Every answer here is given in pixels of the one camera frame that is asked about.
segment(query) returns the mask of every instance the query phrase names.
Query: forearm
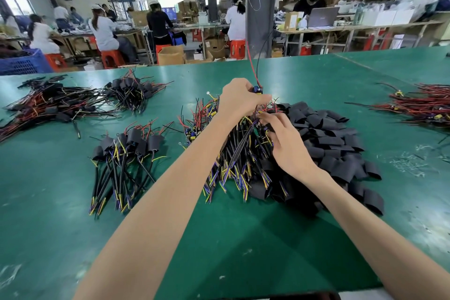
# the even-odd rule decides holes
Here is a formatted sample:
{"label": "forearm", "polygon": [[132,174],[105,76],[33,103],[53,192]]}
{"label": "forearm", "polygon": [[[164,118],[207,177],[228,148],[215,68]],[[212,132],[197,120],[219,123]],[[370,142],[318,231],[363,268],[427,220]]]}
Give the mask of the forearm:
{"label": "forearm", "polygon": [[220,113],[213,118],[123,220],[75,299],[154,297],[232,127]]}
{"label": "forearm", "polygon": [[395,299],[446,299],[450,276],[319,170],[305,183],[327,207]]}

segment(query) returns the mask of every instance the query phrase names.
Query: black shirt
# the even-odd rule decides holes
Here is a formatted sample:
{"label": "black shirt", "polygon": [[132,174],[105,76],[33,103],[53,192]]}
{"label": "black shirt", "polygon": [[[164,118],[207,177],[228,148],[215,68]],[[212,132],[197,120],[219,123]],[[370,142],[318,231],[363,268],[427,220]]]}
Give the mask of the black shirt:
{"label": "black shirt", "polygon": [[113,22],[115,22],[117,20],[116,13],[113,10],[111,10],[111,9],[109,9],[108,12],[106,13],[106,17],[111,19]]}
{"label": "black shirt", "polygon": [[155,37],[163,37],[169,34],[169,31],[166,29],[166,24],[169,25],[169,28],[173,28],[169,16],[163,11],[147,13],[147,23]]}
{"label": "black shirt", "polygon": [[306,15],[310,15],[312,9],[318,9],[321,7],[327,7],[327,3],[324,0],[318,0],[315,4],[308,4],[307,0],[299,0],[294,6],[294,12],[304,12]]}

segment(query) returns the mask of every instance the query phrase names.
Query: green work table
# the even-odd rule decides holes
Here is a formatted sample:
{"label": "green work table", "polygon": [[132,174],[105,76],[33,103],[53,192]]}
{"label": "green work table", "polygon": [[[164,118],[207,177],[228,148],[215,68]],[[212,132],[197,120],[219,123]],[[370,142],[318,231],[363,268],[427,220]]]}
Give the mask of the green work table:
{"label": "green work table", "polygon": [[[392,90],[378,82],[404,92],[419,82],[450,83],[447,52],[438,47],[264,59],[258,77],[279,102],[306,101],[351,119],[348,125],[358,129],[365,144],[364,157],[376,162],[383,175],[382,181],[366,182],[384,197],[383,220],[450,270],[450,165],[442,160],[450,155],[450,142],[439,145],[442,132],[402,124],[396,115],[344,104],[388,101]],[[102,87],[126,72],[71,73],[63,83]],[[0,299],[71,299],[121,223],[123,215],[112,201],[99,220],[88,216],[94,182],[88,156],[98,144],[90,136],[115,135],[134,121],[145,124],[156,117],[157,126],[176,121],[181,106],[188,117],[196,98],[220,93],[234,77],[255,82],[248,60],[139,68],[136,75],[174,82],[149,100],[144,114],[78,121],[81,139],[71,124],[54,122],[0,144],[0,271],[21,264],[15,279],[0,289]],[[0,78],[0,105],[27,94],[27,88],[17,86],[32,77]],[[0,119],[7,117],[1,110]],[[165,136],[168,158],[157,161],[156,176],[183,152],[182,133],[167,131]],[[380,285],[329,213],[310,219],[274,201],[244,203],[230,184],[227,194],[217,190],[211,204],[199,192],[157,299],[262,297]]]}

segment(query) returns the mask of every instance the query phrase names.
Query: white cap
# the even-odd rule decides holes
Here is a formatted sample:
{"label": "white cap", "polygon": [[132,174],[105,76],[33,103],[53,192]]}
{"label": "white cap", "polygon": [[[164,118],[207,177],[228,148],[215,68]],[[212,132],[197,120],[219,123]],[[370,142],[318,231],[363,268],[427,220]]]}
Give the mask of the white cap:
{"label": "white cap", "polygon": [[103,10],[103,7],[100,4],[93,4],[90,7],[91,10]]}

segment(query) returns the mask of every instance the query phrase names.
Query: hand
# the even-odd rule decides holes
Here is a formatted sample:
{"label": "hand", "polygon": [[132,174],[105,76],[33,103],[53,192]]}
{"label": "hand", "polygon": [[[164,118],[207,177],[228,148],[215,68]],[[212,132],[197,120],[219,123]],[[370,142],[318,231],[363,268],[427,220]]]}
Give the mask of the hand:
{"label": "hand", "polygon": [[257,115],[262,124],[271,124],[274,132],[268,132],[273,141],[273,155],[278,165],[289,175],[304,184],[310,182],[315,173],[322,171],[312,161],[300,133],[292,125],[286,114]]}
{"label": "hand", "polygon": [[243,116],[251,115],[258,105],[265,105],[272,100],[270,94],[250,92],[253,85],[247,79],[232,79],[222,90],[219,100],[219,112],[233,120],[235,125]]}

